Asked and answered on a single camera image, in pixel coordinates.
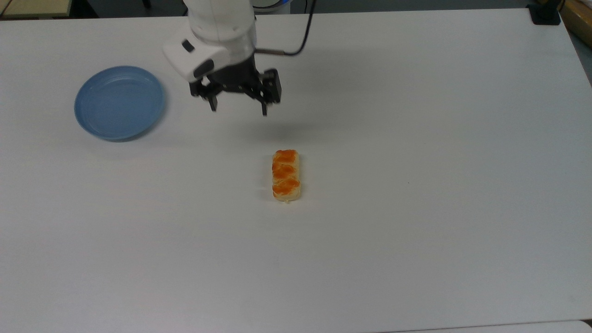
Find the bread roll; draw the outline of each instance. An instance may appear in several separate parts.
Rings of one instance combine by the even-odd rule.
[[[274,176],[274,198],[288,202],[300,198],[300,157],[289,149],[274,154],[271,171]]]

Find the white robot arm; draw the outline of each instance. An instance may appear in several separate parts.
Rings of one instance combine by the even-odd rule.
[[[184,0],[189,20],[164,44],[163,51],[191,94],[217,108],[221,91],[241,92],[267,105],[279,103],[278,71],[255,68],[255,14],[249,0]],[[202,84],[206,77],[207,85]]]

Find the wooden object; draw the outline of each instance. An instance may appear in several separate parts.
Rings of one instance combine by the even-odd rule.
[[[64,17],[70,15],[71,5],[72,0],[12,0],[2,17]]]

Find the cable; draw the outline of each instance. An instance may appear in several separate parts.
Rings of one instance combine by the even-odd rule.
[[[282,50],[270,50],[270,49],[256,49],[255,53],[263,53],[266,55],[276,55],[276,56],[297,56],[304,50],[304,46],[306,45],[306,41],[308,40],[308,32],[310,31],[310,23],[313,21],[313,14],[314,14],[314,6],[317,4],[317,0],[313,0],[312,4],[310,5],[310,13],[308,15],[308,23],[306,24],[306,31],[304,32],[304,39],[302,40],[302,44],[300,48],[296,52],[286,52]]]

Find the blue plate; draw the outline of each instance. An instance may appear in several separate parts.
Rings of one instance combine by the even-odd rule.
[[[150,72],[118,66],[98,72],[78,91],[74,114],[88,133],[124,140],[149,129],[165,108],[165,93]]]

